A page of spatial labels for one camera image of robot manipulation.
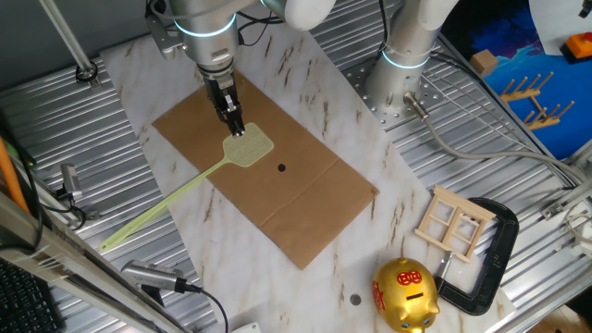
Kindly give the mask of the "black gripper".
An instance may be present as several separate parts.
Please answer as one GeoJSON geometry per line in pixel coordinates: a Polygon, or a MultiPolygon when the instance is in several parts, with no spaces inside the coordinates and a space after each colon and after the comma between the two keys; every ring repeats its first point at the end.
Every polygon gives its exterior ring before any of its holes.
{"type": "Polygon", "coordinates": [[[235,83],[234,64],[227,63],[220,68],[199,65],[198,69],[219,120],[228,125],[233,137],[242,136],[245,128],[235,83]]]}

